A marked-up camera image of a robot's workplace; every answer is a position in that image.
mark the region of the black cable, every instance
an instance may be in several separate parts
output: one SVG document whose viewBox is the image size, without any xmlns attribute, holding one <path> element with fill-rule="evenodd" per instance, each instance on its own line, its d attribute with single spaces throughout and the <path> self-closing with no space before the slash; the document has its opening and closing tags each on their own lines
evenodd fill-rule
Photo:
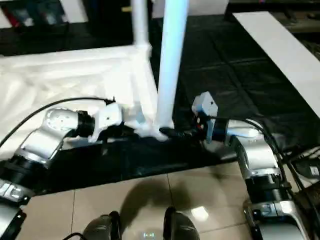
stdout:
<svg viewBox="0 0 320 240">
<path fill-rule="evenodd" d="M 79 233 L 79 232 L 71 233 L 70 235 L 66 236 L 66 237 L 65 237 L 64 239 L 62 239 L 62 240 L 69 240 L 69 239 L 71 239 L 72 237 L 75 237 L 75 236 L 80 237 L 82 240 L 88 240 L 88 239 L 85 238 L 85 236 L 84 236 L 83 234 L 81 234 L 81 233 Z"/>
<path fill-rule="evenodd" d="M 301 160 L 301 159 L 306 159 L 306 158 L 312 156 L 313 154 L 316 154 L 316 153 L 319 152 L 319 151 L 320 151 L 320 148 L 317 147 L 316 150 L 312 151 L 311 153 L 309 153 L 309 154 L 306 155 L 306 156 L 303 155 L 304 153 L 297 154 L 296 156 L 293 156 L 293 157 L 289 158 L 289 159 L 285 162 L 285 164 L 292 163 L 292 162 L 295 162 L 295 161 Z"/>
<path fill-rule="evenodd" d="M 309 206 L 311 207 L 311 209 L 313 210 L 313 214 L 314 214 L 314 218 L 315 218 L 315 223 L 313 222 L 313 224 L 315 224 L 315 231 L 317 236 L 320 236 L 320 215 L 319 212 L 315 206 L 315 204 L 313 203 L 313 201 L 311 200 L 310 196 L 308 195 L 306 188 L 304 186 L 304 184 L 301 182 L 298 173 L 295 171 L 294 167 L 292 166 L 292 164 L 289 162 L 287 164 L 290 172 L 292 173 L 292 176 L 295 180 L 295 182 L 297 183 L 297 185 L 300 187 L 301 192 L 303 194 L 303 196 L 305 197 L 306 201 L 308 202 Z"/>
<path fill-rule="evenodd" d="M 5 142 L 23 125 L 25 124 L 29 119 L 31 119 L 34 115 L 40 113 L 41 111 L 50 108 L 54 105 L 65 103 L 65 102 L 71 102 L 71 101 L 78 101 L 78 100 L 99 100 L 99 101 L 104 101 L 105 104 L 110 104 L 113 103 L 114 101 L 101 98 L 101 97 L 93 97 L 93 96 L 82 96 L 82 97 L 70 97 L 70 98 L 65 98 L 61 99 L 58 101 L 54 101 L 52 103 L 49 103 L 47 105 L 44 105 L 40 107 L 38 110 L 30 113 L 27 117 L 25 117 L 21 122 L 18 123 L 1 141 L 0 141 L 0 148 L 5 144 Z"/>
</svg>

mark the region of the white plastic pipe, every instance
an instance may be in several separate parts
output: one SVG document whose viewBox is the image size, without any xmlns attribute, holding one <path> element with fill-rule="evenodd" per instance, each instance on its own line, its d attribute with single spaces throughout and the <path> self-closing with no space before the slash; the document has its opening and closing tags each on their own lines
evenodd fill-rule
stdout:
<svg viewBox="0 0 320 240">
<path fill-rule="evenodd" d="M 189 0 L 166 0 L 162 32 L 156 127 L 170 127 L 184 43 Z"/>
<path fill-rule="evenodd" d="M 131 0 L 131 7 L 134 44 L 147 44 L 149 43 L 147 0 Z"/>
</svg>

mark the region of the beige floor tile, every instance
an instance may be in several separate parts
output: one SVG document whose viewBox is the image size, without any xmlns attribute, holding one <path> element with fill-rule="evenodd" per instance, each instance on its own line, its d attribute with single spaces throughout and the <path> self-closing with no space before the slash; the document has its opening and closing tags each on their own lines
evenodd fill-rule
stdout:
<svg viewBox="0 0 320 240">
<path fill-rule="evenodd" d="M 33 197 L 18 240 L 62 240 L 71 232 L 74 191 Z"/>
<path fill-rule="evenodd" d="M 144 233 L 161 239 L 166 209 L 172 206 L 166 174 L 76 190 L 73 232 L 94 218 L 118 211 L 126 226 L 122 239 L 140 240 Z"/>
<path fill-rule="evenodd" d="M 244 223 L 248 198 L 237 162 L 168 174 L 173 204 L 199 233 Z"/>
<path fill-rule="evenodd" d="M 251 240 L 250 231 L 246 224 L 226 227 L 200 234 L 201 240 Z"/>
</svg>

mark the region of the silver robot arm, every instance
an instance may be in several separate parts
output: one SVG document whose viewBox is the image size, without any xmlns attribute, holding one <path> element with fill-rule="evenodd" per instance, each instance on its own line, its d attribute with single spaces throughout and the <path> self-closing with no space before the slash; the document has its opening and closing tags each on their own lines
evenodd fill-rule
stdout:
<svg viewBox="0 0 320 240">
<path fill-rule="evenodd" d="M 85 111 L 49 109 L 0 171 L 0 240 L 13 240 L 26 218 L 20 206 L 35 195 L 66 137 L 98 140 L 102 131 L 122 123 L 122 109 L 111 103 L 90 116 Z"/>
<path fill-rule="evenodd" d="M 198 124 L 204 119 L 206 126 L 200 128 L 206 130 L 208 143 L 220 140 L 236 152 L 249 195 L 244 213 L 253 239 L 308 240 L 302 215 L 288 195 L 291 186 L 283 181 L 277 158 L 263 133 L 239 120 L 208 120 L 208 116 L 217 116 L 218 112 L 209 92 L 195 98 L 192 111 Z"/>
</svg>

